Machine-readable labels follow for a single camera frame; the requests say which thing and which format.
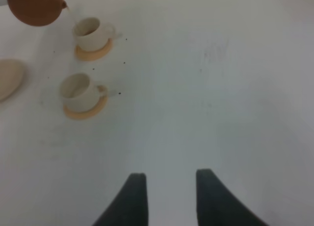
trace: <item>table surface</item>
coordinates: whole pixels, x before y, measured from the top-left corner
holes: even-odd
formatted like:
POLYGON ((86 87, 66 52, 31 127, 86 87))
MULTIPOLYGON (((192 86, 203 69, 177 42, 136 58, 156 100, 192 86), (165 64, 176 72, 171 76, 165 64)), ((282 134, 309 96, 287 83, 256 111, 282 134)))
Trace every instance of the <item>table surface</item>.
POLYGON ((29 67, 0 106, 0 225, 91 225, 145 173, 150 225, 196 226, 201 168, 266 222, 313 224, 314 1, 66 1, 121 36, 80 62, 66 11, 35 28, 0 7, 0 56, 29 67), (84 121, 57 95, 77 72, 112 94, 84 121))

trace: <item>teapot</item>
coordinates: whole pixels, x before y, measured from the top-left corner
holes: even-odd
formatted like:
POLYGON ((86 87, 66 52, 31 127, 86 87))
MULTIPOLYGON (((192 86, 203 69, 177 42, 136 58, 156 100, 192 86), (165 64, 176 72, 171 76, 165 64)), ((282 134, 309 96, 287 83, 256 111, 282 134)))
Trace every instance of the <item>teapot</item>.
POLYGON ((54 22, 62 9, 67 7, 64 0, 7 0, 14 16, 31 26, 44 26, 54 22))

